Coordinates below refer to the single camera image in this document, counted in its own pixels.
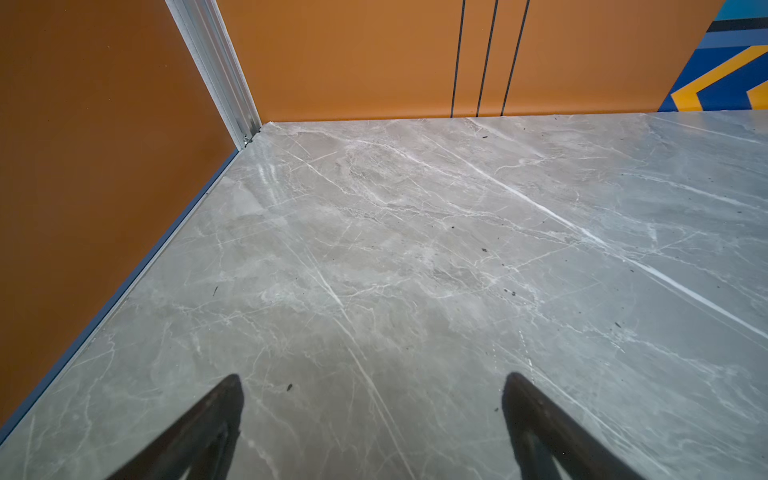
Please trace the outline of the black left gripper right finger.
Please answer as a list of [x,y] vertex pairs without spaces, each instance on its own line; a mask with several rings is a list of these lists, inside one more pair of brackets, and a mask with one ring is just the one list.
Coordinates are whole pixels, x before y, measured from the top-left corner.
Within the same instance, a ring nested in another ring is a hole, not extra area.
[[523,479],[639,479],[519,372],[505,380],[501,409]]

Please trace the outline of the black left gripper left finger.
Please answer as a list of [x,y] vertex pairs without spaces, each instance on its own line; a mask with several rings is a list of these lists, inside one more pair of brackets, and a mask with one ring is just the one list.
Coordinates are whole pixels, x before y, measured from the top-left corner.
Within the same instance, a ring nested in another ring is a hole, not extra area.
[[230,374],[112,479],[225,479],[240,434],[244,393]]

